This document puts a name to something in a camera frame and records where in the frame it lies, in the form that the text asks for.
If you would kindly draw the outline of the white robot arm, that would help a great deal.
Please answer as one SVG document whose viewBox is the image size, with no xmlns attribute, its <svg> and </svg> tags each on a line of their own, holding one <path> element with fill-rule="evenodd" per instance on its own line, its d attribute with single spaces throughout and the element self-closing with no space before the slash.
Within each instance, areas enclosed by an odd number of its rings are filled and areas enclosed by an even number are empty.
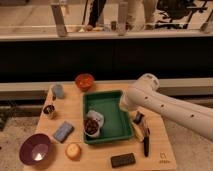
<svg viewBox="0 0 213 171">
<path fill-rule="evenodd" d="M 122 93 L 120 108 L 147 108 L 213 141 L 213 109 L 163 95 L 159 86 L 155 75 L 143 74 Z"/>
</svg>

